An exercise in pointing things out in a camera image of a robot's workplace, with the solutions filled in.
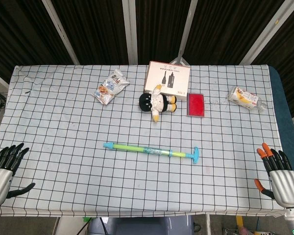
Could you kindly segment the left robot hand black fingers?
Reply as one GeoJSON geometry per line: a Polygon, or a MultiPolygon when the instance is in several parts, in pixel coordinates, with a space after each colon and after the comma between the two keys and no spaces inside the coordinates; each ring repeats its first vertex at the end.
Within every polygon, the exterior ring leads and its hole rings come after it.
{"type": "Polygon", "coordinates": [[[29,148],[23,148],[24,144],[5,147],[0,151],[0,205],[6,199],[16,197],[28,193],[34,188],[35,183],[29,184],[27,187],[17,190],[10,190],[11,183],[16,171],[29,148]]]}

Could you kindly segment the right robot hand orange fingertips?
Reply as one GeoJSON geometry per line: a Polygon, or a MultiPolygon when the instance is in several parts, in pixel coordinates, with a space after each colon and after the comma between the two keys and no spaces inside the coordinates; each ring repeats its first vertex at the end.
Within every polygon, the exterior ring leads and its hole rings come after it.
{"type": "Polygon", "coordinates": [[[294,170],[287,155],[270,148],[265,142],[257,153],[263,161],[272,189],[266,189],[258,179],[254,183],[261,194],[284,208],[294,208],[294,170]]]}

